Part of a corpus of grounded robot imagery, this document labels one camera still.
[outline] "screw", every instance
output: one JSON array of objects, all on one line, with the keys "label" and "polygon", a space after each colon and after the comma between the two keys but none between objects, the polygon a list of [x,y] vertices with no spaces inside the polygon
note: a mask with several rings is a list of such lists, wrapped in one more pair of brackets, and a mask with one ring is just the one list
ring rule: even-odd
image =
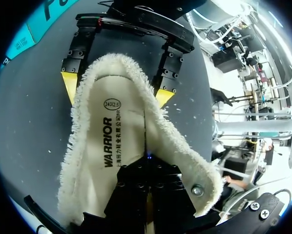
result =
[{"label": "screw", "polygon": [[156,187],[159,188],[159,189],[162,189],[164,187],[164,185],[159,183],[159,184],[156,185]]},{"label": "screw", "polygon": [[273,219],[271,220],[271,226],[272,226],[272,227],[275,227],[277,224],[278,224],[278,218],[273,218]]},{"label": "screw", "polygon": [[261,211],[261,213],[260,213],[260,217],[261,217],[262,219],[267,219],[267,218],[269,217],[269,215],[270,215],[270,212],[269,212],[268,210],[263,210],[263,211]]},{"label": "screw", "polygon": [[118,183],[117,183],[117,186],[119,186],[119,187],[124,187],[124,186],[125,186],[125,183],[124,183],[124,182],[118,182]]},{"label": "screw", "polygon": [[200,184],[194,184],[191,192],[196,196],[202,196],[205,193],[204,188]]},{"label": "screw", "polygon": [[258,202],[253,202],[250,205],[250,209],[253,210],[253,211],[257,211],[259,208],[260,208],[260,204]]}]

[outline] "gray table surface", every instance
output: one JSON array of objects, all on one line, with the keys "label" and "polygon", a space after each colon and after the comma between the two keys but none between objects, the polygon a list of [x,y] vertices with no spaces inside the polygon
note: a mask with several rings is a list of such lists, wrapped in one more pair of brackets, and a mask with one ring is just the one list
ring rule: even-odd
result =
[{"label": "gray table surface", "polygon": [[[9,195],[25,208],[33,199],[55,219],[56,194],[71,128],[71,104],[60,74],[78,13],[107,11],[95,0],[80,0],[70,7],[34,47],[13,59],[0,73],[0,172]],[[180,23],[188,26],[181,18]],[[91,59],[106,53],[133,57],[151,78],[163,50],[161,38],[102,32],[95,38]],[[177,94],[167,103],[169,119],[191,147],[211,158],[212,115],[209,81],[203,56],[195,50],[184,55]]]}]

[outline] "insole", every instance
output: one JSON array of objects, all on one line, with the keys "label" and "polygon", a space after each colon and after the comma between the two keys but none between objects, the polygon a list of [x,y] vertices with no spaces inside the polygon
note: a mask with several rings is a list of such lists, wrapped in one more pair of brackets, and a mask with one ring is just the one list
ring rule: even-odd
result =
[{"label": "insole", "polygon": [[130,79],[107,76],[94,82],[88,105],[90,129],[77,196],[81,212],[104,217],[121,165],[143,156],[144,103]]}]

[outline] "blue sign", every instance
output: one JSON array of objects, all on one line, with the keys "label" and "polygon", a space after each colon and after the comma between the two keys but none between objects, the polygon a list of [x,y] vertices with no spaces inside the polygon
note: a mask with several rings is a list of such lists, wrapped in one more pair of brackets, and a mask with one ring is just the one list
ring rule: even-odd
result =
[{"label": "blue sign", "polygon": [[26,49],[38,43],[50,26],[78,0],[46,0],[29,17],[12,40],[2,67]]}]

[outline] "machine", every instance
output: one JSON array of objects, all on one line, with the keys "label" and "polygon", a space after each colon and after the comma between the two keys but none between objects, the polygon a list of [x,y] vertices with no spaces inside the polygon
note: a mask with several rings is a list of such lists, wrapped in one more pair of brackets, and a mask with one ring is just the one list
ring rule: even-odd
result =
[{"label": "machine", "polygon": [[[162,37],[166,42],[152,80],[155,96],[163,106],[175,93],[178,74],[186,54],[194,50],[194,34],[174,20],[203,4],[204,0],[115,0],[106,14],[79,14],[78,31],[74,34],[67,58],[63,60],[62,76],[69,99],[73,102],[78,82],[88,65],[91,48],[95,49],[95,35],[102,30],[121,30],[138,36]],[[84,213],[81,226],[65,229],[44,212],[31,196],[24,201],[40,222],[54,234],[86,233],[144,233],[154,222],[156,234],[171,233],[266,233],[279,220],[284,204],[272,194],[263,194],[253,204],[229,221],[216,226],[218,213],[195,218],[194,207],[181,182],[182,172],[177,165],[169,165],[155,155],[145,155],[138,161],[123,165],[117,174],[118,183],[105,209],[106,218]],[[199,185],[191,192],[201,196]],[[147,197],[153,204],[147,207]]]}]

